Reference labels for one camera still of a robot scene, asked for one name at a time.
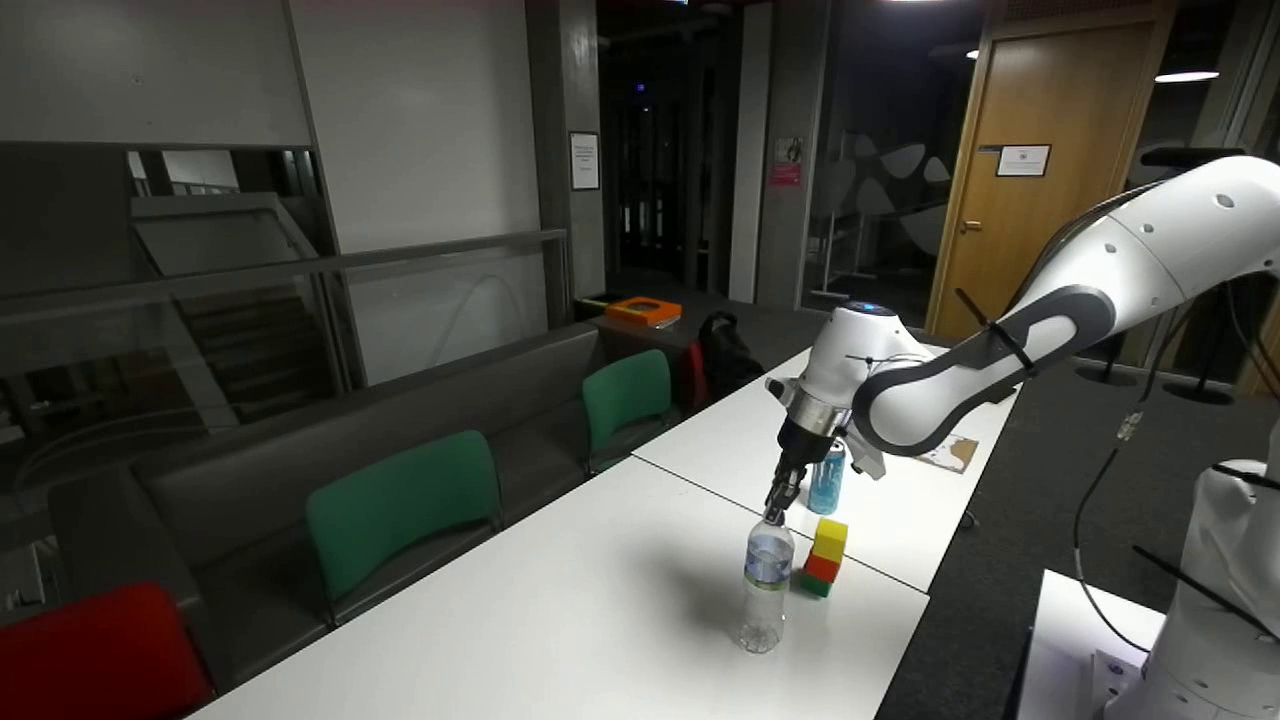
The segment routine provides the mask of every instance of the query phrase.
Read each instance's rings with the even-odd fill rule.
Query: ceiling light
[[[1215,72],[1158,72],[1157,83],[1211,83]]]

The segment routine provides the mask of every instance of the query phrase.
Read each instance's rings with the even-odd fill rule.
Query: handrail
[[[191,272],[191,277],[23,293],[23,297],[0,297],[0,320],[29,315],[29,312],[74,312],[74,307],[105,307],[105,304],[168,302],[173,293],[232,293],[232,290],[254,290],[267,279],[287,279],[287,277],[319,277],[319,272],[372,270],[372,263],[413,263],[429,257],[454,257],[454,253],[483,253],[483,249],[540,249],[561,241],[563,241],[563,229],[540,229],[540,231],[474,237],[474,241],[384,249],[384,253],[354,253],[354,257],[305,257],[282,263],[216,270],[216,272]]]

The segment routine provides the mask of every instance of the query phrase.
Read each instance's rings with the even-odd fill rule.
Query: robotic arm
[[[836,307],[800,379],[772,385],[787,419],[767,513],[800,496],[809,464],[840,436],[859,472],[885,458],[930,452],[977,406],[1004,398],[1041,366],[1055,366],[1206,290],[1280,272],[1280,167],[1252,157],[1198,163],[1157,189],[1121,195],[1075,221],[1032,272],[1019,302],[972,339],[929,352],[875,304]],[[1254,628],[1180,586],[1137,685],[1117,717],[1184,717],[1184,701],[1234,717],[1280,717],[1280,436],[1261,484],[1203,472],[1184,570]]]

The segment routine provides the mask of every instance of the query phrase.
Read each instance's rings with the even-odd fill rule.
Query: plastic bottle
[[[749,538],[749,563],[745,563],[745,616],[737,645],[749,652],[772,652],[783,639],[783,604],[787,604],[787,575],[791,575],[791,533],[783,530],[781,513],[767,513]]]
[[[811,517],[832,517],[840,506],[840,484],[845,484],[845,452],[832,447],[825,458],[825,464],[814,464],[811,484],[805,493],[805,509],[811,509]]]

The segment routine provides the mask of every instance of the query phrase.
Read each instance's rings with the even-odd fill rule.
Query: wooden door
[[[1168,9],[988,27],[969,98],[929,331],[999,315],[1055,229],[1122,189],[1163,58]],[[1045,167],[1015,163],[1045,147]]]

